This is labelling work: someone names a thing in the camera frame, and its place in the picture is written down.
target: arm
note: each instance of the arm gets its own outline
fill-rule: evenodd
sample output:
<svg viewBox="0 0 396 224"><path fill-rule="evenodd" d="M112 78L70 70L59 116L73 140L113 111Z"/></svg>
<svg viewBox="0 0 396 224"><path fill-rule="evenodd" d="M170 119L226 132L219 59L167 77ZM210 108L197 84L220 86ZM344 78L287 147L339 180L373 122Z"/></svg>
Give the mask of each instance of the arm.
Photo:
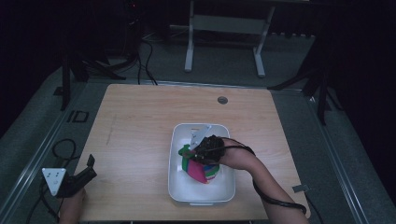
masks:
<svg viewBox="0 0 396 224"><path fill-rule="evenodd" d="M228 139L223 139L223 141L224 146L235 146L236 144ZM259 189L269 197L294 203L288 193L278 185L265 165L250 152L240 148L228 148L219 162L234 169L248 171ZM265 201L262 201L262 204L272 223L308 223L304 213L299 209L273 205Z"/></svg>
<svg viewBox="0 0 396 224"><path fill-rule="evenodd" d="M64 198L61 203L60 224L76 224L82 215L82 201L86 195L85 189L81 189L71 198Z"/></svg>

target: white container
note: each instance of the white container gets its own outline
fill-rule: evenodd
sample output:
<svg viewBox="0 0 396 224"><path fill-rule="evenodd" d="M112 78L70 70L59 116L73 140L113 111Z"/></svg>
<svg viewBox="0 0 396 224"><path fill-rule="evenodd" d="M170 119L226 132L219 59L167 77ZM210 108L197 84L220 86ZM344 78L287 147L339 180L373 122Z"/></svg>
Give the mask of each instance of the white container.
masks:
<svg viewBox="0 0 396 224"><path fill-rule="evenodd" d="M169 154L168 191L177 203L186 205L219 205L227 203L235 195L235 175L232 168L221 165L218 174L208 184L200 183L181 168L182 157L178 151L191 142L191 134L211 125L206 137L230 137L226 127L219 124L181 123L172 135Z"/></svg>

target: colorful object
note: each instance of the colorful object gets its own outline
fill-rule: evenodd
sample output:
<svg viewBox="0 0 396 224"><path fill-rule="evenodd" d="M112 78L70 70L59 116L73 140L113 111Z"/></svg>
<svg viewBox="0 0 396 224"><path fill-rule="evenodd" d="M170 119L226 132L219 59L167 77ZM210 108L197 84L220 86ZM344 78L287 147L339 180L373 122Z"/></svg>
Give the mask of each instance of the colorful object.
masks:
<svg viewBox="0 0 396 224"><path fill-rule="evenodd" d="M197 161L191 160L195 156L194 150L190 150L190 145L178 151L178 154L183 157L181 161L181 168L193 179L208 184L210 180L216 177L220 166L218 164L203 165Z"/></svg>

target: dark background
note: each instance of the dark background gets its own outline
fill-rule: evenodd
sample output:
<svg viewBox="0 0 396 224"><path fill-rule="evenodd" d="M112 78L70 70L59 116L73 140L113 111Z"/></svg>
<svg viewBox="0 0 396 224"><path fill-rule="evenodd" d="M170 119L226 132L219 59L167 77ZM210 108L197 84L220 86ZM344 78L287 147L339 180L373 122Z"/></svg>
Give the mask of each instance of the dark background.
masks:
<svg viewBox="0 0 396 224"><path fill-rule="evenodd" d="M102 30L114 27L114 23L119 28L123 27L120 20L104 23L112 21L115 15L116 18L125 16L120 7L122 2L118 5L112 2L2 0L0 135L7 131L45 78L60 67L65 36L76 48L93 46L98 54L105 48L120 48L117 43L122 43L123 39L114 39L114 36L125 35L104 35ZM249 4L253 1L247 1L243 10L235 2L232 1L229 7L217 7L223 1L203 1L197 5L197 10L207 14L265 17ZM136 3L144 12L142 21L160 32L164 39L168 37L169 24L188 24L188 1ZM312 3L326 3L328 6L312 6ZM333 7L332 3L347 3L349 7ZM101 20L98 21L95 13L105 16L99 17ZM317 40L306 57L312 66L321 63L323 55L334 47L330 84L394 202L395 22L396 5L392 0L311 1L311 4L277 4L270 28L270 32L285 33L286 36L315 35ZM98 33L102 38L95 38Z"/></svg>

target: gray floor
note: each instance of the gray floor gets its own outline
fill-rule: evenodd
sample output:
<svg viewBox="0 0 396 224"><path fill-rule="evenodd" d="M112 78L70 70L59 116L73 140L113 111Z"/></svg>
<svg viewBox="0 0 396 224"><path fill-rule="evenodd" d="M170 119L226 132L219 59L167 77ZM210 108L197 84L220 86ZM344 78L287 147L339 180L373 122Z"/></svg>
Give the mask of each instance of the gray floor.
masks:
<svg viewBox="0 0 396 224"><path fill-rule="evenodd" d="M207 43L203 38L198 39L192 72L185 73L186 36L179 31L175 34L170 43L157 42L155 35L146 38L153 45L149 70L160 85L178 82L264 89L293 77L314 40L270 35L262 54L267 75L261 78L256 75L250 39L240 45ZM148 45L142 45L141 55L145 61L149 55ZM136 83L136 67L120 74L127 80L118 83ZM2 204L8 206L3 207L1 215L9 211L9 223L25 222L38 197L41 177L35 176L37 170L25 168L51 166L54 163L50 152L41 154L42 163L36 166L29 166L30 159L37 151L50 150L55 142L65 138L76 141L79 154L110 83L115 81L106 77L92 77L88 83L73 83L74 100L66 111L61 112L61 97L52 95L55 88L61 85L61 73L54 73L0 140L0 198ZM326 111L327 126L323 128L314 115L315 103L297 91L303 85L302 81L289 90L274 91L273 96L299 176L302 183L311 188L306 194L318 208L324 223L396 223L396 209L345 113L329 103L331 110ZM89 112L87 122L68 122L72 110ZM68 144L59 146L64 155L70 153L70 148ZM76 165L76 161L72 162L70 173ZM33 178L21 178L23 172L32 174ZM18 184L20 179L26 183ZM48 197L48 200L56 204L53 198ZM15 210L9 209L10 202L16 203ZM319 223L318 215L312 206L310 208L310 222ZM52 222L53 219L40 204L31 223Z"/></svg>

